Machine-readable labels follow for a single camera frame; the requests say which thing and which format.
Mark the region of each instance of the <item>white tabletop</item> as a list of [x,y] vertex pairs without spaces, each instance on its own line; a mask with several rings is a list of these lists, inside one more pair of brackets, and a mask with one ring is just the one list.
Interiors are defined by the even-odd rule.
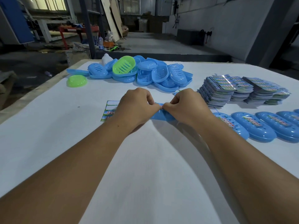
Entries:
[[[282,105],[226,104],[220,112],[292,111],[299,81],[246,64],[182,62],[199,89],[213,74],[259,77],[292,93]],[[120,100],[136,83],[88,80],[69,88],[62,79],[0,125],[0,196],[96,129],[107,100]],[[158,103],[172,94],[146,87]],[[299,177],[299,145],[280,139],[248,142]],[[150,120],[120,146],[80,223],[244,223],[241,210],[200,137],[189,127]]]

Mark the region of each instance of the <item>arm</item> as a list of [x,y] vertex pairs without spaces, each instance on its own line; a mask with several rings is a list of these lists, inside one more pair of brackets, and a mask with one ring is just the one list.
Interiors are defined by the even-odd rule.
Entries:
[[182,90],[163,108],[205,140],[250,223],[299,222],[299,179],[216,118],[199,93]]
[[118,147],[159,109],[128,90],[113,117],[0,198],[0,223],[79,223]]

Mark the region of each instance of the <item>green soap dish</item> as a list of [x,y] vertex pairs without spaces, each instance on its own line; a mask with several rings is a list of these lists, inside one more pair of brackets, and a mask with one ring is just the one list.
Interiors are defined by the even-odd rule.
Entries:
[[66,81],[68,87],[80,87],[86,85],[86,83],[87,79],[83,75],[72,75]]
[[123,56],[113,65],[113,73],[116,75],[127,74],[136,65],[136,62],[131,56]]

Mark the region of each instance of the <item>hand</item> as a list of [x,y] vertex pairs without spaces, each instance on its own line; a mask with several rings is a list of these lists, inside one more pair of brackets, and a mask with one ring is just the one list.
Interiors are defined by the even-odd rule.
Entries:
[[128,90],[121,98],[113,118],[125,120],[134,129],[147,122],[159,109],[160,105],[154,102],[150,92],[138,87]]
[[214,116],[201,95],[190,88],[178,92],[170,103],[163,105],[163,109],[192,127],[195,122]]

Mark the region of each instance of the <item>forearm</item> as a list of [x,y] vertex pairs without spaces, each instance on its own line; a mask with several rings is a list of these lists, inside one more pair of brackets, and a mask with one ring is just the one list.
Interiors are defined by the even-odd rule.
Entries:
[[193,127],[203,137],[252,223],[295,223],[299,180],[213,115]]
[[0,223],[78,223],[128,124],[110,119],[0,199]]

